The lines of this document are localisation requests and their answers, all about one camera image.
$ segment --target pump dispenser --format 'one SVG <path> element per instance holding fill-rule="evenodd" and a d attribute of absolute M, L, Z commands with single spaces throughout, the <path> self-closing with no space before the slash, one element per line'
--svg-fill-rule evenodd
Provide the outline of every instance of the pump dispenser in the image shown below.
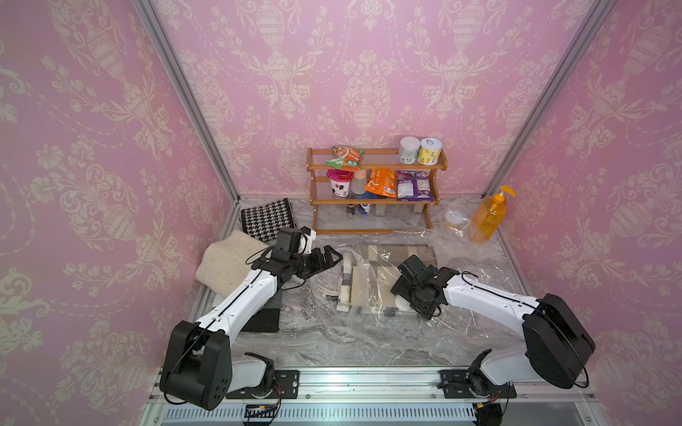
<path fill-rule="evenodd" d="M 476 244 L 485 244 L 494 234 L 507 215 L 507 198 L 505 194 L 516 197 L 516 192 L 506 185 L 500 188 L 500 192 L 484 197 L 478 210 L 474 213 L 469 225 L 469 237 Z"/>

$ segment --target wooden shelf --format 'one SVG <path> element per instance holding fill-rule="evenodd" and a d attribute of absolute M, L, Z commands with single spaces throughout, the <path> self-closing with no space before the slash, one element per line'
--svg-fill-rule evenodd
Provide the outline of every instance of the wooden shelf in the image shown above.
<path fill-rule="evenodd" d="M 328 166 L 326 161 L 333 156 L 331 149 L 312 149 L 308 148 L 308 158 L 306 168 L 310 172 L 310 204 L 313 206 L 312 227 L 319 234 L 372 234 L 372 233 L 386 233 L 393 232 L 396 229 L 318 229 L 317 228 L 317 214 L 318 206 L 320 205 L 345 205 L 345 204 L 424 204 L 422 213 L 427 228 L 432 228 L 430 205 L 440 203 L 440 195 L 436 187 L 436 172 L 438 170 L 447 170 L 447 157 L 445 152 L 441 151 L 438 163 L 433 166 L 424 166 L 420 163 L 403 164 L 398 161 L 398 149 L 364 149 L 365 154 L 360 159 L 360 170 L 388 168 L 391 170 L 409 170 L 409 171 L 429 171 L 429 183 L 431 184 L 431 194 L 434 196 L 433 201 L 401 201 L 397 198 L 375 198 L 375 199 L 358 199 L 354 194 L 349 194 L 348 197 L 339 197 L 334 195 L 329 185 L 329 178 L 327 176 L 316 176 L 317 170 L 330 170 L 333 167 Z"/>

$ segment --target folded towel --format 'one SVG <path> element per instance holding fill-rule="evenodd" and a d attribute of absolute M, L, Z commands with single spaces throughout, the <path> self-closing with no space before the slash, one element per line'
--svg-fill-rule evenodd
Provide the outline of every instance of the folded towel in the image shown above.
<path fill-rule="evenodd" d="M 267 244 L 235 230 L 227 239 L 213 243 L 206 249 L 196 270 L 196 279 L 224 299 L 251 271 L 251 265 L 244 264 L 246 259 L 266 247 Z"/>

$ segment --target gray marble surface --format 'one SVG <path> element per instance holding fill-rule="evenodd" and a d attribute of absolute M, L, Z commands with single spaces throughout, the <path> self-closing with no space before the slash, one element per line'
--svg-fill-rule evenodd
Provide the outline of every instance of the gray marble surface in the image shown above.
<path fill-rule="evenodd" d="M 243 198 L 241 208 L 260 206 L 273 201 Z M 297 226 L 312 225 L 312 207 L 307 200 L 290 199 Z M 441 227 L 448 208 L 471 217 L 480 197 L 443 200 L 432 207 L 434 229 L 415 232 L 367 235 L 320 235 L 317 247 L 350 247 L 358 243 L 429 244 L 434 248 L 439 267 L 469 270 L 479 281 L 511 292 L 521 292 L 504 251 L 493 236 L 487 245 L 471 244 L 466 236 Z M 331 209 L 318 219 L 341 221 L 345 206 Z M 388 206 L 386 216 L 353 217 L 354 228 L 385 224 L 390 228 L 410 228 L 421 215 L 409 206 Z M 372 226 L 363 223 L 365 219 Z M 255 352 L 273 358 L 280 366 L 315 365 L 468 365 L 482 350 L 502 349 L 521 342 L 519 336 L 500 324 L 467 309 L 448 306 L 443 315 L 426 321 L 414 315 L 362 314 L 336 311 L 336 301 L 322 295 L 318 286 L 336 288 L 341 265 L 314 276 L 300 289 L 283 293 L 279 333 L 240 333 L 233 352 Z"/>

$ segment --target snack bag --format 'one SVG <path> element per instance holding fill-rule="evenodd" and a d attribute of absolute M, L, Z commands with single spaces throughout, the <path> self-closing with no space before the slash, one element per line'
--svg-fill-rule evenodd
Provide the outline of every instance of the snack bag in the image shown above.
<path fill-rule="evenodd" d="M 398 199 L 402 201 L 433 201 L 427 172 L 396 172 Z"/>
<path fill-rule="evenodd" d="M 365 151 L 356 151 L 343 145 L 337 145 L 332 149 L 334 150 L 334 158 L 327 160 L 328 166 L 349 172 L 360 171 L 360 157 Z"/>
<path fill-rule="evenodd" d="M 372 176 L 365 185 L 365 189 L 376 195 L 395 198 L 396 195 L 396 172 L 387 168 L 372 170 Z"/>

